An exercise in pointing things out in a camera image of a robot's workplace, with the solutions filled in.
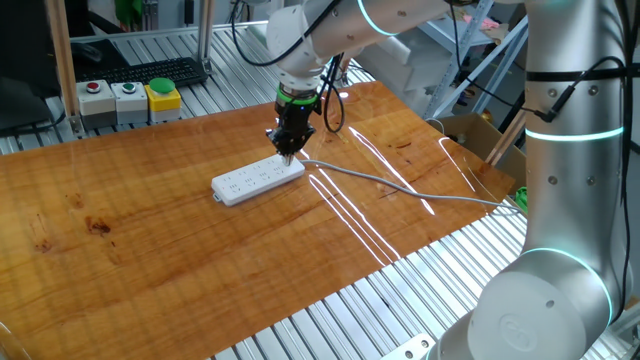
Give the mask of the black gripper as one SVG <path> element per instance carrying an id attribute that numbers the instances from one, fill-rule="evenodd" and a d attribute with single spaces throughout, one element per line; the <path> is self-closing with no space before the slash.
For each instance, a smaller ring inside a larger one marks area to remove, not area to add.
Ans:
<path id="1" fill-rule="evenodd" d="M 291 164 L 291 157 L 299 153 L 316 129 L 309 123 L 313 105 L 293 103 L 275 104 L 278 115 L 277 127 L 267 129 L 266 136 L 282 157 L 284 165 Z"/>

